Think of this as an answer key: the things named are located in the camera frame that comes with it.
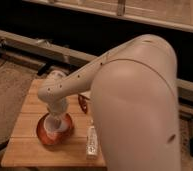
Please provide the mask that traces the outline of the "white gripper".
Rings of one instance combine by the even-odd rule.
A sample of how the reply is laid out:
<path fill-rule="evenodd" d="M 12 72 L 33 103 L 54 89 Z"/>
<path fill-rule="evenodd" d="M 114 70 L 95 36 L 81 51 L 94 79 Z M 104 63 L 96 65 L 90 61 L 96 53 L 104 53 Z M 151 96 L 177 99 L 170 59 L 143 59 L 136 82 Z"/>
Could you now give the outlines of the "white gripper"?
<path fill-rule="evenodd" d="M 52 102 L 48 104 L 48 112 L 54 119 L 62 120 L 66 113 L 68 108 L 68 102 L 66 98 L 62 98 L 61 100 L 58 100 L 56 102 Z"/>

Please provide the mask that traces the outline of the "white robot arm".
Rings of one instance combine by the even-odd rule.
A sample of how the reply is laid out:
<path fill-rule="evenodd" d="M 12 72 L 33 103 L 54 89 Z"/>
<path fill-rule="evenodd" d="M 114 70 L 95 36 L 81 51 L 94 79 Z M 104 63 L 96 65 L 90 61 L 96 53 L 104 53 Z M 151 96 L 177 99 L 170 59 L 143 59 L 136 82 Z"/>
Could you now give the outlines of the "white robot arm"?
<path fill-rule="evenodd" d="M 177 59 L 165 39 L 141 35 L 68 76 L 53 71 L 38 97 L 60 114 L 85 91 L 108 171 L 181 171 Z"/>

